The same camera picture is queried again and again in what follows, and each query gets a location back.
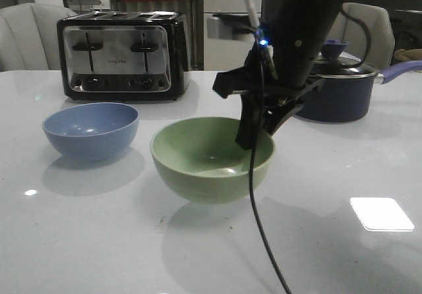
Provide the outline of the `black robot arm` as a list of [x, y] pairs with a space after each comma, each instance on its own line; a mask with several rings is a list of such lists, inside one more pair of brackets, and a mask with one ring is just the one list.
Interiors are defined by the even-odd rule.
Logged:
[[242, 67], [218, 73], [213, 89], [222, 98], [241, 96], [241, 118], [235, 138], [244, 150], [256, 134], [274, 134], [303, 107], [302, 97], [321, 85], [309, 78], [320, 49], [346, 0], [281, 0], [265, 30], [273, 47], [270, 67], [254, 43]]

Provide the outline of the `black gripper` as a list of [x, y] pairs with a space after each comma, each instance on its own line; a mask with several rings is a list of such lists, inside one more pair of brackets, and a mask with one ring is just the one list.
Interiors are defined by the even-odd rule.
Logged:
[[262, 93], [270, 100], [265, 111], [265, 131], [273, 135], [291, 116], [303, 107], [303, 101], [293, 101], [322, 84], [321, 78], [311, 76], [311, 69], [319, 55], [319, 48], [275, 48], [269, 59], [260, 48], [252, 48], [242, 67], [216, 75], [213, 91], [226, 99], [241, 94], [241, 118], [236, 143], [244, 150], [254, 146], [261, 129], [262, 106], [258, 98]]

